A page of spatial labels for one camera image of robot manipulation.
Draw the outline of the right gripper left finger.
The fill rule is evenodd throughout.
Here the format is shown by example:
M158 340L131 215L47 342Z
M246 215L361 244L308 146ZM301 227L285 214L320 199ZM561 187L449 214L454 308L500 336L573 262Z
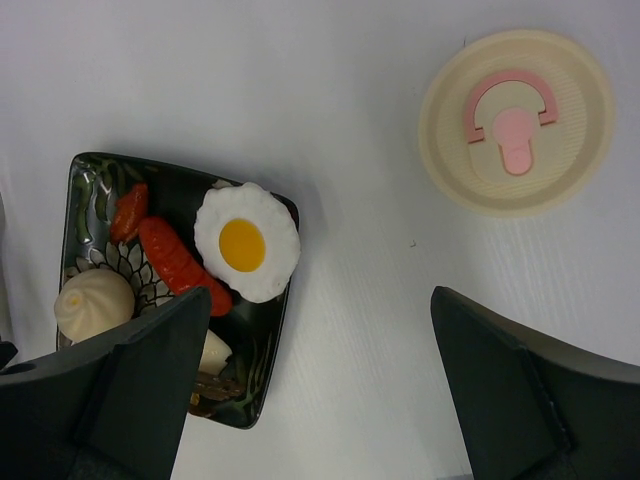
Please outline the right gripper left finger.
M4 479L167 479L209 325L198 287L1 371Z

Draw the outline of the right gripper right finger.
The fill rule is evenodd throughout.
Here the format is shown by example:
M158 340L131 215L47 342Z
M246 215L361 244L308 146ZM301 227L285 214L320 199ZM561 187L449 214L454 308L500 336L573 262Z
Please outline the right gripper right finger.
M636 479L639 368L445 287L431 318L476 479Z

